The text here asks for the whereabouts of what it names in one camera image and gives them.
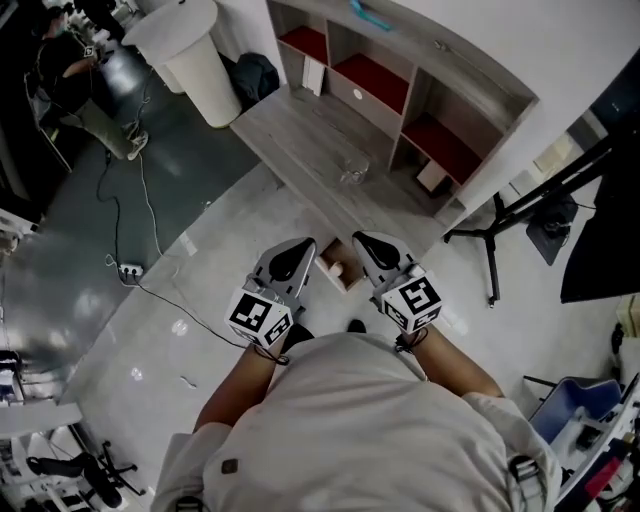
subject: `blue chair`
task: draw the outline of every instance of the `blue chair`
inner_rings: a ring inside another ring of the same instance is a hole
[[[613,379],[583,379],[565,377],[557,384],[535,377],[524,376],[525,380],[552,387],[549,396],[529,418],[529,422],[547,442],[551,443],[580,407],[596,421],[604,419],[620,403],[620,385]]]

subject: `black office chair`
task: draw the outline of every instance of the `black office chair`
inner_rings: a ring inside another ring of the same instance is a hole
[[[78,478],[80,476],[91,486],[91,491],[83,495],[89,501],[93,495],[97,495],[105,505],[110,508],[118,508],[122,503],[122,496],[118,489],[126,487],[136,496],[146,494],[144,490],[138,490],[129,484],[123,473],[128,471],[138,471],[135,465],[129,465],[117,469],[109,454],[111,443],[102,443],[102,454],[97,458],[88,452],[83,452],[71,460],[49,459],[45,457],[29,457],[27,465],[36,475],[56,475],[68,478]]]

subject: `red shelf compartment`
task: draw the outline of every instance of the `red shelf compartment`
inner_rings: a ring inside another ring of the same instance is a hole
[[[458,185],[464,184],[480,165],[480,157],[429,114],[422,114],[402,134]]]
[[[409,90],[406,80],[361,53],[349,57],[333,69],[402,115]]]
[[[317,30],[309,27],[298,27],[278,39],[325,66],[328,65],[326,38],[324,34]]]

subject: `white sneaker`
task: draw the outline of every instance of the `white sneaker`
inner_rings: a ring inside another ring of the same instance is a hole
[[[142,151],[147,145],[147,142],[149,142],[149,134],[147,132],[142,132],[131,142],[133,143],[133,149],[127,155],[127,158],[129,160],[135,160],[138,156],[138,153],[140,153],[140,151]]]

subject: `glass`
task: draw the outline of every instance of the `glass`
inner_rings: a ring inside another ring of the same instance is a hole
[[[340,176],[340,183],[359,185],[369,170],[369,160],[363,154],[354,154],[345,159],[344,171]]]

